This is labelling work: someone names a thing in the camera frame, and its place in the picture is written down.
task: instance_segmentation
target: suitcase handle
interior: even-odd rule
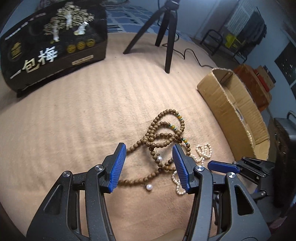
[[[288,114],[287,114],[287,119],[289,119],[289,116],[290,115],[293,115],[294,118],[296,119],[296,114],[293,112],[293,111],[289,111]]]

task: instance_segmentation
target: black tripod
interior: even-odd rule
[[[155,46],[159,47],[161,40],[163,39],[163,36],[169,26],[168,31],[168,46],[167,46],[167,53],[166,53],[166,59],[165,59],[165,72],[170,73],[170,65],[172,62],[172,56],[173,56],[173,49],[174,49],[174,43],[175,43],[175,35],[176,35],[176,28],[177,28],[177,10],[179,8],[179,2],[180,0],[167,0],[165,2],[165,5],[161,7],[159,10],[157,10],[151,18],[144,24],[144,26],[140,29],[140,31],[136,34],[136,36],[133,38],[133,40],[130,42],[130,44],[127,46],[124,54],[127,54],[130,52],[131,48],[136,44],[136,42],[142,37],[142,35],[146,32],[146,30],[159,19],[159,17],[164,13],[164,17],[157,35],[157,39],[155,42]]]

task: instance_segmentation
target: gold circle emblem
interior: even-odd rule
[[[74,44],[70,44],[68,47],[67,47],[67,52],[68,53],[74,53],[76,50],[76,46]]]
[[[93,47],[96,41],[94,39],[89,39],[86,42],[87,47]]]
[[[83,41],[80,41],[78,44],[77,44],[77,48],[79,50],[83,50],[85,48],[85,42]]]

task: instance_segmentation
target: brown box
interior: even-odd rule
[[[265,110],[270,104],[272,96],[266,91],[257,75],[254,73],[253,68],[249,65],[242,64],[238,66],[234,72],[245,84],[259,111]]]
[[[231,70],[213,69],[197,89],[216,117],[235,160],[267,160],[269,134],[252,97]]]
[[[260,78],[263,78],[265,84],[268,86],[269,90],[271,90],[274,87],[274,83],[272,81],[272,75],[271,73],[266,70],[265,68],[263,68],[262,66],[259,66],[257,68],[258,73],[256,73],[256,75]]]

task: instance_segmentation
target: black gift box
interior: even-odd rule
[[[107,17],[100,0],[55,3],[25,18],[0,39],[7,85],[24,92],[87,64],[103,60]]]

